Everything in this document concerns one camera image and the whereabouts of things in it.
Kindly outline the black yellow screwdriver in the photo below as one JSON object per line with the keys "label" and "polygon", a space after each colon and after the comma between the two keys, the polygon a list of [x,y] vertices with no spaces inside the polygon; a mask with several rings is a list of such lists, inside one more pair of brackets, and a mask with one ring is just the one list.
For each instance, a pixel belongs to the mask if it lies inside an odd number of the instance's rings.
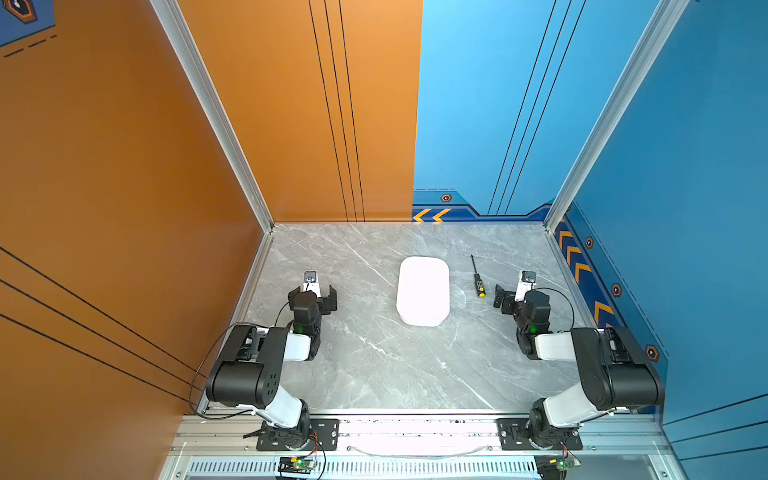
{"label": "black yellow screwdriver", "polygon": [[471,255],[470,258],[473,266],[473,276],[474,276],[474,285],[475,285],[476,294],[478,297],[483,298],[486,296],[484,282],[477,270],[474,256]]}

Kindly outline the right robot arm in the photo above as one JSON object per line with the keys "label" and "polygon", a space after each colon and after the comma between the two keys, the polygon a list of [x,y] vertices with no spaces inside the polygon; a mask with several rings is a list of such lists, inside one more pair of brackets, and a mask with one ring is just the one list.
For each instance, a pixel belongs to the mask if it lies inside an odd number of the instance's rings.
{"label": "right robot arm", "polygon": [[628,328],[553,332],[549,296],[542,289],[508,291],[496,286],[494,307],[514,318],[518,346],[528,359],[571,362],[579,375],[573,386],[536,400],[526,420],[499,420],[504,450],[579,449],[583,424],[663,403],[662,379]]}

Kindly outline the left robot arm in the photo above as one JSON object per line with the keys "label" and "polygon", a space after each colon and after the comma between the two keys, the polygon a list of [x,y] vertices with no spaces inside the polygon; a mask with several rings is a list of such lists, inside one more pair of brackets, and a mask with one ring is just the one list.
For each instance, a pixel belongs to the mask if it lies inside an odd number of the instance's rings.
{"label": "left robot arm", "polygon": [[284,327],[234,326],[206,382],[209,400],[263,420],[252,437],[289,450],[302,449],[314,440],[308,404],[281,386],[281,376],[286,362],[307,362],[317,356],[322,319],[338,308],[334,287],[325,296],[318,292],[307,286],[288,294],[294,318]]}

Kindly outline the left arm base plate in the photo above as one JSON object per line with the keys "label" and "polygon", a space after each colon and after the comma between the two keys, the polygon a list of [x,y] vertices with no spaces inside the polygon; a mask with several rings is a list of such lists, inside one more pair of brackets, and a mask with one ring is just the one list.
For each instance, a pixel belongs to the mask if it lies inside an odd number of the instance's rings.
{"label": "left arm base plate", "polygon": [[261,425],[256,449],[260,452],[300,451],[309,452],[316,443],[325,452],[336,451],[339,440],[340,421],[336,418],[311,417],[292,429]]}

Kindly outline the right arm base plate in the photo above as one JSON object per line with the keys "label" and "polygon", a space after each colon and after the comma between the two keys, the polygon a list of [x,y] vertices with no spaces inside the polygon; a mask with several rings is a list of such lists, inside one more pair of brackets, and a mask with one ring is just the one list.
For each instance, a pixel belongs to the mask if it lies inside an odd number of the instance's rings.
{"label": "right arm base plate", "polygon": [[566,447],[580,451],[583,443],[576,428],[557,428],[544,422],[534,425],[523,418],[501,418],[496,420],[497,433],[504,451],[555,450]]}

